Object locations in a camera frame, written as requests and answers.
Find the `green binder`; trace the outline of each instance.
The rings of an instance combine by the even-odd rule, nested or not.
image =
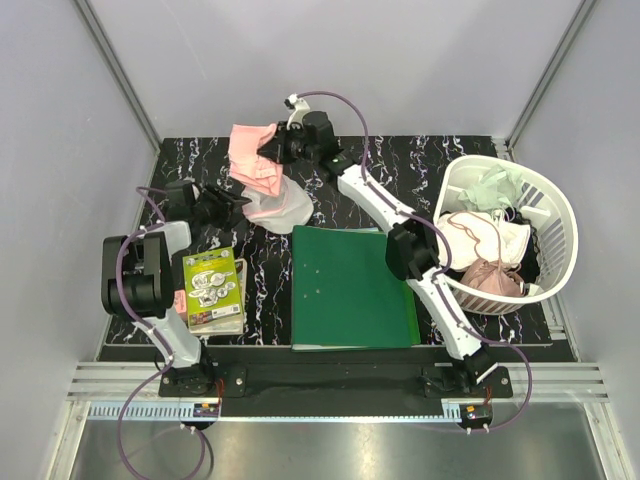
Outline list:
[[[391,274],[385,251],[380,233],[294,228],[294,350],[420,343],[413,293]]]

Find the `light green cloth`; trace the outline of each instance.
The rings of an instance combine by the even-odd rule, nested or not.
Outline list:
[[[522,195],[523,183],[517,170],[495,165],[478,183],[461,192],[458,200],[472,212],[504,210],[515,205]]]

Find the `pink fabric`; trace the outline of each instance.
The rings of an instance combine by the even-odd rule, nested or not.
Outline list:
[[[257,150],[276,133],[277,125],[234,125],[229,139],[231,177],[254,190],[277,197],[282,184],[282,165],[258,155]]]

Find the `gray wall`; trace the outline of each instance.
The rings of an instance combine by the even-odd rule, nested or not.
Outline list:
[[[3,2],[0,60],[0,476],[34,479],[105,326],[102,239],[130,231],[153,152],[69,0]]]
[[[640,3],[600,2],[516,146],[578,217],[580,252],[562,292],[585,360],[600,363],[640,471]]]
[[[579,0],[91,3],[163,137],[271,123],[305,90],[348,96],[373,134],[506,136]]]

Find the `table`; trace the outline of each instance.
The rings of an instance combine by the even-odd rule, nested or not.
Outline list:
[[[402,202],[416,209],[433,211],[444,171],[461,155],[496,156],[495,146],[485,136],[379,136],[372,137],[370,171]],[[163,188],[173,180],[192,177],[201,183],[216,184],[240,193],[242,185],[229,176],[228,138],[165,139],[151,186]],[[363,151],[362,137],[342,137],[341,145],[355,155]],[[312,164],[298,162],[285,167],[285,174],[297,181],[309,194],[314,213],[309,225],[326,228],[367,228],[374,226],[369,216],[349,198],[323,181]],[[145,208],[141,224],[155,221]],[[174,257],[174,277],[182,288],[180,258],[220,246],[233,246],[236,258],[248,262],[247,324],[240,336],[212,337],[209,345],[290,345],[291,344],[291,235],[276,235],[243,222],[232,232],[207,228],[187,251]],[[422,344],[441,342],[431,318],[417,302]],[[523,345],[550,345],[551,337],[542,307],[528,305],[518,312],[500,317],[469,315],[471,322],[486,337]],[[104,345],[146,346],[150,340],[141,331],[120,318],[112,318]]]

